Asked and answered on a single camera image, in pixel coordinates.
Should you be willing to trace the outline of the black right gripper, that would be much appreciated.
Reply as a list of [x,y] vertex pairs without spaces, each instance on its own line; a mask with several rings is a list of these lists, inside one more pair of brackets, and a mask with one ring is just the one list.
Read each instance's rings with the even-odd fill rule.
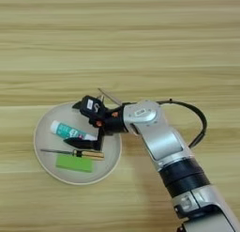
[[[82,101],[73,104],[73,109],[81,109]],[[115,133],[128,132],[124,124],[124,105],[114,109],[102,107],[100,115],[90,115],[89,123],[98,129],[97,141],[82,140],[80,138],[68,138],[64,142],[78,149],[102,150],[103,139],[105,135],[114,135]]]

